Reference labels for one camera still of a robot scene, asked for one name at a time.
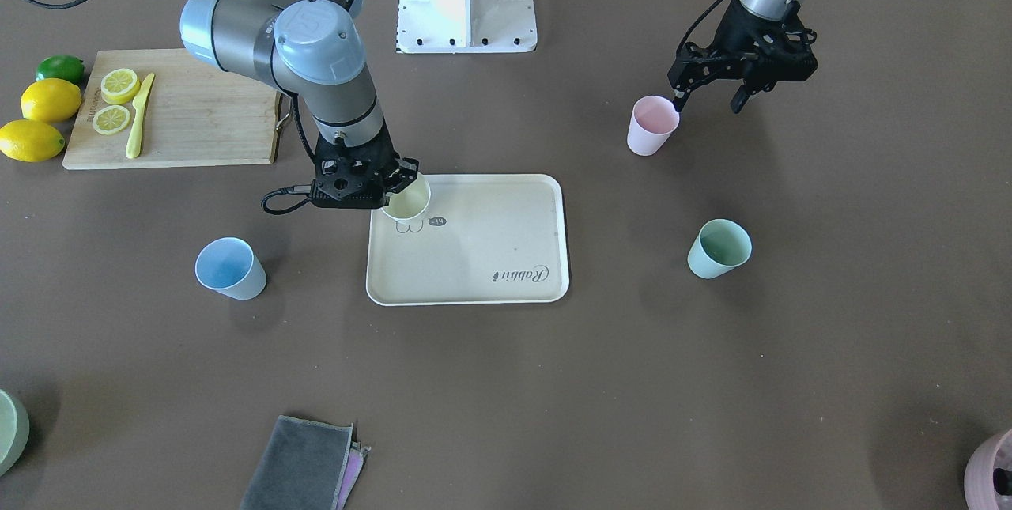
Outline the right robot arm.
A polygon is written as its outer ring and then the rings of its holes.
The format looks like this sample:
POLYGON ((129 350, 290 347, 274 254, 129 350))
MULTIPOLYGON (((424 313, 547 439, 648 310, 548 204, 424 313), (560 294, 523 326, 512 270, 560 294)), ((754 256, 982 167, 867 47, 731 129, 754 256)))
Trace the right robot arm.
POLYGON ((225 73, 271 86, 306 106, 318 128, 307 148, 315 177, 276 190, 300 204, 380 210, 416 182, 418 161, 391 143, 354 18, 362 0, 188 0, 184 47, 225 73))

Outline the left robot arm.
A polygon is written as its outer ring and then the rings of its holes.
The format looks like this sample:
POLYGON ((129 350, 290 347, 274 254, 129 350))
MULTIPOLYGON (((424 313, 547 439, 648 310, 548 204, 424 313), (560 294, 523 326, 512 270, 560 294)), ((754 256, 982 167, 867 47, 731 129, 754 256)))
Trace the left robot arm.
POLYGON ((757 93, 770 92, 782 81, 805 81, 819 67, 812 50, 818 36, 799 19, 805 0, 716 0, 701 17, 723 1, 729 6, 711 44, 683 36, 678 45, 668 73, 677 112, 695 89, 728 80, 741 82, 731 98, 731 110, 739 113, 757 93))

